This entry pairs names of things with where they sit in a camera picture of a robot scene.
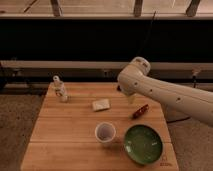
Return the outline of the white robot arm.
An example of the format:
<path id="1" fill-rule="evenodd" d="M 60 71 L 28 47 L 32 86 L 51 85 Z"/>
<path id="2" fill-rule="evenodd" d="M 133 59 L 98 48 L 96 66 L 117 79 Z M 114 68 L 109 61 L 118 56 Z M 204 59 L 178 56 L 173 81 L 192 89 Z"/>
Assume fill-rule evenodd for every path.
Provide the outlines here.
<path id="1" fill-rule="evenodd" d="M 121 91 L 144 95 L 213 127 L 213 92 L 151 78 L 150 69 L 145 58 L 133 58 L 117 77 Z"/>

